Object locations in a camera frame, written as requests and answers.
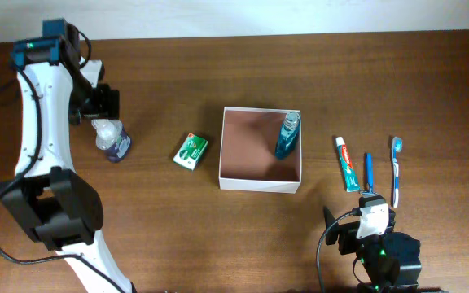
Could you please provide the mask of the clear foaming soap pump bottle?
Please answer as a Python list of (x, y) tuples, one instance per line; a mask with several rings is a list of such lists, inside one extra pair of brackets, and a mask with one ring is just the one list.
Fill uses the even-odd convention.
[(96, 131), (96, 147), (103, 151), (107, 159), (119, 163), (128, 154), (132, 144), (131, 137), (119, 120), (94, 119), (91, 124)]

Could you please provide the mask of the green white soap box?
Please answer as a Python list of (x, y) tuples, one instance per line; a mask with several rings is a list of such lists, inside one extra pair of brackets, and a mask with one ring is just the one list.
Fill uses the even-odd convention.
[(208, 140), (193, 133), (188, 133), (185, 141), (173, 157), (173, 162), (179, 166), (195, 170), (203, 153), (208, 147)]

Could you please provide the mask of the teal mouthwash bottle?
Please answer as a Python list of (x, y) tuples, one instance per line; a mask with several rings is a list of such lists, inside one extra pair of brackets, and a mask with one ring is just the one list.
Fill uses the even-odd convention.
[(274, 153), (278, 159), (285, 159), (295, 149), (300, 131), (300, 123), (300, 112), (293, 111), (285, 115)]

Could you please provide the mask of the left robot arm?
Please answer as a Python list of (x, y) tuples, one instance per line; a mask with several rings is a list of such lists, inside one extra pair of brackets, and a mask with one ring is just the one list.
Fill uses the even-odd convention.
[(65, 19), (45, 20), (42, 35), (11, 52), (23, 102), (15, 176), (0, 185), (0, 202), (35, 243), (66, 260), (88, 292), (134, 292), (103, 237), (99, 193), (77, 175), (71, 125), (100, 119), (117, 126), (120, 94), (103, 83), (104, 66), (82, 56), (86, 39)]

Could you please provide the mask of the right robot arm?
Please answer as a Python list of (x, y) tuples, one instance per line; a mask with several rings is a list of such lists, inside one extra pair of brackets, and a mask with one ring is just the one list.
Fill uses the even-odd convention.
[(322, 279), (320, 249), (337, 244), (342, 256), (354, 254), (353, 264), (361, 264), (369, 278), (357, 281), (358, 292), (416, 292), (422, 271), (421, 242), (394, 230), (396, 213), (377, 194), (362, 195), (356, 208), (334, 217), (325, 207), (326, 228), (318, 241), (316, 266)]

